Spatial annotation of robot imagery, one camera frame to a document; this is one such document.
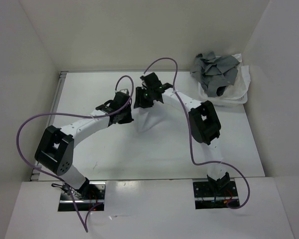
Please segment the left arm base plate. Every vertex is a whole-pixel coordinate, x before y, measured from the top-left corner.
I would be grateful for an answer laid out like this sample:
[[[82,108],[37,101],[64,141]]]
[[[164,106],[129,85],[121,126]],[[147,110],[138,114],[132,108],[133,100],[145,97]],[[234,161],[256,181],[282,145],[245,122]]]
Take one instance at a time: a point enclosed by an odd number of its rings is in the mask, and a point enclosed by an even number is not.
[[[89,210],[104,211],[105,207],[105,181],[92,181],[90,182],[92,191],[86,193],[84,196],[72,190],[73,198],[77,205],[78,211],[87,212]],[[58,211],[59,212],[73,212],[75,207],[73,200],[70,196],[69,190],[65,185],[51,184],[52,187],[61,189]]]

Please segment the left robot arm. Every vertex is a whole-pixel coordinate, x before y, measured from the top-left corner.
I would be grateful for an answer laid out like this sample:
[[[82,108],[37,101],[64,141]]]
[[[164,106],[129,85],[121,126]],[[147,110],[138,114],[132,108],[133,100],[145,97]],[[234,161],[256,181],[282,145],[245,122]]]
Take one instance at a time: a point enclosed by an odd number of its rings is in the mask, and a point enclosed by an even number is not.
[[[74,148],[94,133],[113,124],[131,123],[133,118],[129,97],[128,91],[118,91],[112,100],[96,107],[88,118],[61,128],[51,125],[45,129],[35,159],[64,180],[76,198],[86,199],[96,192],[96,188],[73,165]]]

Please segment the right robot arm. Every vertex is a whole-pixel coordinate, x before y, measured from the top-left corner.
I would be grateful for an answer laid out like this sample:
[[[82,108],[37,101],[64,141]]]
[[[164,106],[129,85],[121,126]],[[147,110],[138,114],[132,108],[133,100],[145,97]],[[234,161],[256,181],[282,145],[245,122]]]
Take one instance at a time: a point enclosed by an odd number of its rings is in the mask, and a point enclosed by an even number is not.
[[[200,143],[205,157],[210,161],[195,163],[222,163],[222,155],[218,148],[217,139],[220,136],[221,124],[215,108],[210,101],[200,102],[178,92],[170,83],[162,84],[155,73],[141,76],[142,86],[136,87],[135,109],[148,111],[154,107],[154,102],[160,102],[184,111],[189,130],[189,146],[192,151],[192,140]]]

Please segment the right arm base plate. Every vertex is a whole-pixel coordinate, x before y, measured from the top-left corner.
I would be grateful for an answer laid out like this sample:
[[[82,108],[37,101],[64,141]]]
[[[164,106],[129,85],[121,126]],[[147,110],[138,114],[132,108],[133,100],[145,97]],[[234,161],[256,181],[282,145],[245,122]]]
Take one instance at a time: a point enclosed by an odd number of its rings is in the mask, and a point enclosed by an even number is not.
[[[207,179],[193,181],[192,185],[196,210],[223,209],[227,208],[227,204],[234,208],[240,206],[234,180],[231,180],[218,193],[212,191]]]

